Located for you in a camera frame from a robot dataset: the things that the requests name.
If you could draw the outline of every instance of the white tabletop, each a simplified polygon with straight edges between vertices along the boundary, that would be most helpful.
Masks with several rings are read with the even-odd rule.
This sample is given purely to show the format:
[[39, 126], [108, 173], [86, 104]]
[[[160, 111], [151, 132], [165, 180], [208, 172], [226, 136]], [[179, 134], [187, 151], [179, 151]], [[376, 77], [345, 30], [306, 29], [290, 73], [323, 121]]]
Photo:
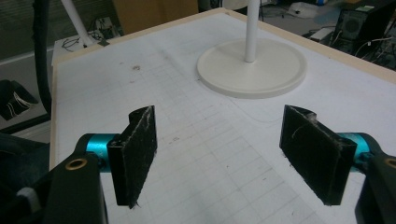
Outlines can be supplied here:
[[[337, 133], [368, 133], [396, 155], [396, 86], [363, 72], [385, 71], [374, 65], [318, 47], [329, 51], [323, 55], [305, 40], [260, 30], [259, 37], [287, 43], [305, 56], [304, 82], [269, 99], [220, 95], [199, 80], [196, 64], [207, 49], [244, 37], [246, 24], [228, 14], [173, 23], [58, 62], [55, 163], [72, 153], [84, 133], [120, 133], [130, 112], [155, 105], [158, 153], [140, 206], [118, 207], [111, 174], [101, 174], [110, 223], [356, 223], [364, 176], [349, 176], [342, 205], [323, 205], [278, 146], [283, 108], [312, 110]], [[343, 57], [362, 67], [337, 61]]]

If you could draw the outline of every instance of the cardboard box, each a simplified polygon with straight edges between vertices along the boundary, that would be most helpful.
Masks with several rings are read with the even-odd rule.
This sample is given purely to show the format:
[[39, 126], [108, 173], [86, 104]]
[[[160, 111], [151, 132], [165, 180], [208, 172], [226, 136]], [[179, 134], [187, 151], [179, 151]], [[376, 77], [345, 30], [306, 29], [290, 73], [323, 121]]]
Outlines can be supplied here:
[[113, 0], [125, 35], [198, 13], [197, 0]]

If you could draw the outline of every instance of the white round base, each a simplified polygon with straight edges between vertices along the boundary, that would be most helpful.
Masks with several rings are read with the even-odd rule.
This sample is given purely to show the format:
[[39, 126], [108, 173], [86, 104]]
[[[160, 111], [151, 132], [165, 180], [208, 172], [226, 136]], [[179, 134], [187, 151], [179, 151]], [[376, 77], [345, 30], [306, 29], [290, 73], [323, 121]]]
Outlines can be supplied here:
[[245, 39], [216, 45], [198, 61], [201, 80], [213, 91], [236, 98], [259, 99], [284, 94], [305, 77], [306, 59], [297, 49], [258, 39], [256, 61], [245, 62]]

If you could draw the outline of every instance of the white pole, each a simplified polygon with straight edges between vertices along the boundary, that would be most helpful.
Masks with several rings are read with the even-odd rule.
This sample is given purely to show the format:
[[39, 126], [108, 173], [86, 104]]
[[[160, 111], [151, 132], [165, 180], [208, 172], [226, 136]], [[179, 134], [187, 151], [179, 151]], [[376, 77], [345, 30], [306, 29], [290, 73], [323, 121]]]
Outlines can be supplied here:
[[259, 20], [260, 0], [249, 0], [247, 5], [247, 38], [245, 44], [245, 62], [256, 60], [257, 22]]
[[92, 45], [93, 42], [88, 36], [88, 32], [85, 29], [84, 25], [82, 24], [81, 18], [79, 17], [72, 0], [62, 0], [62, 4], [64, 4], [64, 8], [66, 9], [67, 14], [69, 15], [70, 20], [75, 26], [79, 38], [82, 40], [82, 44], [86, 46]]

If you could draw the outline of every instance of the blue metallic band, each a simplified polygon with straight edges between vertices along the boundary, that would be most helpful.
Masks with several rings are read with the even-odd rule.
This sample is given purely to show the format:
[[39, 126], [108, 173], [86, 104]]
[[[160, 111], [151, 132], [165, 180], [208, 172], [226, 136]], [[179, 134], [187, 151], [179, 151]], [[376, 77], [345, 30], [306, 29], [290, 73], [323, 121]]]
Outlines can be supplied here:
[[358, 133], [338, 133], [338, 135], [343, 138], [350, 139], [358, 145], [356, 147], [356, 152], [355, 152], [355, 156], [353, 157], [353, 161], [356, 164], [364, 163], [365, 161], [361, 160], [362, 158], [361, 154], [370, 152], [370, 148], [369, 145], [367, 145], [366, 140], [364, 140], [364, 138], [361, 137], [361, 135]]
[[87, 145], [87, 153], [93, 152], [100, 159], [101, 172], [109, 173], [110, 163], [107, 154], [107, 143], [114, 138], [114, 133], [97, 133], [93, 135]]

